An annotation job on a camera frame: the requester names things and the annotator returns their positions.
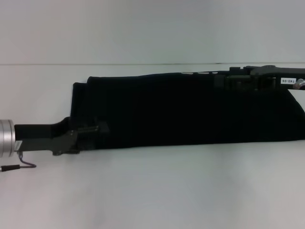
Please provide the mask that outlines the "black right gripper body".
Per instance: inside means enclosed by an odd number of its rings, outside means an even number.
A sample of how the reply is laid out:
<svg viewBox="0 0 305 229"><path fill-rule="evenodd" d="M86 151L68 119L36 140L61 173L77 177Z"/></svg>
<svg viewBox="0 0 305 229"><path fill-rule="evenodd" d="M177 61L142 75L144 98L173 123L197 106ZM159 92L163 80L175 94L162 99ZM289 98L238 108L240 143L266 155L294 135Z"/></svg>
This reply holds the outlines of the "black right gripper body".
<svg viewBox="0 0 305 229"><path fill-rule="evenodd" d="M274 65L248 67L256 91L305 89L304 68L285 68Z"/></svg>

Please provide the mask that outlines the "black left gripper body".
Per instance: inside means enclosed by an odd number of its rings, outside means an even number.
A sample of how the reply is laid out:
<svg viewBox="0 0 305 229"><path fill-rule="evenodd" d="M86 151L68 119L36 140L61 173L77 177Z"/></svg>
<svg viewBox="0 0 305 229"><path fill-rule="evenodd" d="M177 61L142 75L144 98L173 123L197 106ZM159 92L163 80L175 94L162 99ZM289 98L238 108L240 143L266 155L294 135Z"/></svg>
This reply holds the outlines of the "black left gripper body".
<svg viewBox="0 0 305 229"><path fill-rule="evenodd" d="M77 131L72 128L71 119L49 125L15 125L15 138L20 141L19 152L51 151L54 156L78 154Z"/></svg>

